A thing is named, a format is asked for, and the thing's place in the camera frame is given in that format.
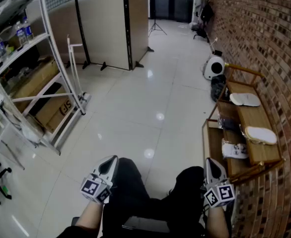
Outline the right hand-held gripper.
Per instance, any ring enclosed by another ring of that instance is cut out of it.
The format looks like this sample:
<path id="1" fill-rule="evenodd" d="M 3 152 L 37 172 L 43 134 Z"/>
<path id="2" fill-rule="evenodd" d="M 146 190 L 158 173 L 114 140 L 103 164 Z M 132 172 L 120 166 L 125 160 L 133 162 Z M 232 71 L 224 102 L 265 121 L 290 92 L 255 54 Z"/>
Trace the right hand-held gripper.
<path id="1" fill-rule="evenodd" d="M 218 161 L 205 159 L 204 176 L 204 197 L 211 208 L 225 206 L 235 200 L 234 187 L 229 182 L 225 168 Z"/>

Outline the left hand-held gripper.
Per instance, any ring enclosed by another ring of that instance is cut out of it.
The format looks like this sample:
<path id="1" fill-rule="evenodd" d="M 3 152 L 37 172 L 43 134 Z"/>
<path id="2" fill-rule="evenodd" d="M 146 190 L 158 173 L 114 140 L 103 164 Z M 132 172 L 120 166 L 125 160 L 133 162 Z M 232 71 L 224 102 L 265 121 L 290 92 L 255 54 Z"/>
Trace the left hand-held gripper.
<path id="1" fill-rule="evenodd" d="M 82 182 L 80 193 L 90 201 L 107 204 L 111 195 L 113 178 L 116 176 L 119 158 L 116 155 L 99 160 Z"/>

